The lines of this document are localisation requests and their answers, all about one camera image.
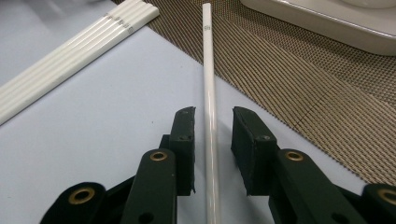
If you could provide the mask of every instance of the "white plastic rod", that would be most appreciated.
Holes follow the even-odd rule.
[[[0,87],[0,125],[158,15],[151,4],[127,0],[10,80]]]
[[[220,224],[215,69],[213,58],[212,10],[209,3],[203,4],[203,33],[205,83],[206,223]]]
[[[129,6],[134,5],[137,2],[141,2],[140,0],[129,0],[122,2],[118,7],[113,8],[110,10],[104,17],[99,19],[98,21],[94,22],[91,26],[87,27],[77,35],[75,35],[73,38],[70,40],[66,41],[64,44],[62,44],[60,47],[55,49],[53,52],[45,56],[43,59],[38,61],[37,63],[33,64],[26,70],[24,70],[21,74],[19,74],[17,77],[11,79],[8,83],[3,85],[0,89],[0,99],[7,97],[10,95],[9,91],[15,91],[18,88],[19,84],[26,83],[26,81],[32,77],[35,77],[37,72],[40,72],[40,69],[48,67],[48,64],[51,64],[51,62],[56,62],[59,60],[59,55],[66,49],[75,46],[76,41],[80,41],[85,38],[86,35],[91,35],[95,33],[95,30],[97,30],[99,27],[104,26],[106,23],[112,22],[112,20],[109,20],[108,17],[118,14],[120,11],[125,10],[125,8],[128,8]]]
[[[101,29],[117,24],[117,21],[111,20],[110,18],[116,18],[121,13],[125,14],[124,11],[130,11],[131,8],[136,8],[137,3],[144,4],[138,0],[130,0],[123,3],[128,4],[124,4],[122,7],[120,7],[120,5],[114,8],[102,19],[84,29],[84,31],[80,32],[78,35],[62,44],[48,56],[44,57],[42,60],[38,61],[19,74],[17,77],[11,79],[8,83],[2,86],[0,89],[0,99],[5,101],[7,100],[7,97],[15,98],[16,91],[25,90],[26,86],[31,86],[32,83],[35,83],[38,79],[42,78],[43,75],[40,74],[47,74],[48,71],[53,70],[54,67],[59,67],[59,63],[64,61],[64,55],[66,52],[72,49],[82,49],[85,43],[92,42],[95,37],[100,34]]]

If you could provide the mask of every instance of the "white tube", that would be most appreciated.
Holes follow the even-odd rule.
[[[138,0],[127,0],[120,4],[118,7],[113,8],[108,12],[106,15],[113,15],[119,13],[119,11],[125,9],[128,5],[134,5]],[[5,97],[10,95],[10,91],[14,91],[18,88],[18,85],[25,83],[27,80],[31,79],[32,77],[35,77],[38,72],[40,72],[40,69],[43,67],[48,66],[48,64],[51,64],[51,62],[54,62],[57,60],[57,56],[62,53],[65,49],[69,48],[72,44],[74,44],[75,41],[80,40],[87,34],[93,33],[93,30],[97,29],[100,26],[103,26],[104,24],[108,23],[110,20],[107,19],[107,16],[102,17],[98,21],[94,22],[91,26],[87,27],[77,35],[75,35],[73,38],[70,40],[66,41],[64,44],[62,44],[60,47],[52,51],[50,54],[48,54],[46,57],[38,61],[37,63],[33,64],[26,70],[24,70],[21,74],[19,74],[17,77],[14,77],[11,79],[8,83],[3,85],[0,88],[0,99],[4,99]]]
[[[134,5],[130,10],[128,10],[123,17],[128,21],[130,18],[136,17],[135,14],[141,13],[144,11],[144,8],[152,7],[152,5],[139,2],[139,4]],[[46,66],[42,66],[42,69],[39,70],[39,73],[36,76],[30,78],[29,80],[24,79],[23,82],[20,82],[12,88],[12,91],[6,95],[4,98],[0,99],[0,115],[3,113],[7,113],[7,111],[14,111],[16,108],[15,105],[24,102],[27,104],[28,102],[31,104],[32,100],[37,100],[39,97],[44,95],[44,91],[52,86],[53,89],[55,87],[55,83],[59,85],[62,81],[65,81],[68,77],[71,77],[74,73],[70,73],[74,71],[74,69],[70,69],[71,64],[79,64],[76,61],[85,62],[83,55],[91,55],[92,61],[100,56],[97,55],[97,52],[92,52],[92,48],[100,45],[100,43],[109,35],[114,35],[118,33],[118,30],[123,30],[124,28],[118,24],[117,21],[113,21],[108,25],[101,26],[99,29],[92,31],[92,34],[85,34],[82,36],[84,41],[80,41],[81,38],[78,39],[79,42],[73,48],[66,48],[63,51],[59,52],[56,57],[58,60],[52,61]]]
[[[205,80],[206,223],[220,224],[212,11],[209,3],[203,4],[203,33]]]
[[[138,5],[138,7],[134,6],[131,10],[123,10],[120,16],[125,19],[125,23],[112,20],[113,22],[109,24],[102,24],[103,21],[100,20],[95,24],[101,23],[103,27],[101,25],[98,27],[99,29],[95,29],[95,35],[85,32],[79,38],[68,41],[68,43],[73,43],[77,40],[79,43],[76,46],[61,51],[57,50],[57,54],[62,55],[61,63],[58,60],[54,62],[57,66],[48,64],[48,66],[42,67],[43,64],[40,64],[39,67],[42,69],[37,74],[38,77],[20,78],[19,81],[8,86],[9,91],[13,94],[11,98],[0,98],[0,125],[159,15],[158,8],[151,4],[142,6],[140,1],[138,4],[135,4],[134,0],[129,2],[133,2],[133,5]]]
[[[64,61],[64,55],[66,52],[76,49],[77,47],[82,48],[84,44],[92,42],[104,27],[109,27],[112,24],[117,24],[116,21],[110,20],[109,17],[114,15],[114,17],[119,16],[121,13],[125,14],[124,11],[130,11],[131,8],[135,8],[137,3],[142,3],[141,1],[130,0],[127,1],[128,4],[124,4],[123,7],[116,7],[107,13],[108,17],[104,17],[88,28],[84,29],[78,35],[62,44],[59,48],[51,52],[44,59],[35,63],[17,77],[11,79],[3,87],[0,88],[0,102],[8,101],[10,97],[15,99],[15,92],[20,90],[26,90],[26,86],[31,86],[32,83],[36,82],[39,78],[43,77],[43,74],[47,74],[48,71],[53,70],[53,68],[58,67],[59,63]]]

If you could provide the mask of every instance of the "textured mat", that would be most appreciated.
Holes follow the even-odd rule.
[[[148,0],[149,27],[203,61],[202,3]],[[396,185],[396,57],[213,1],[216,74],[371,183]]]

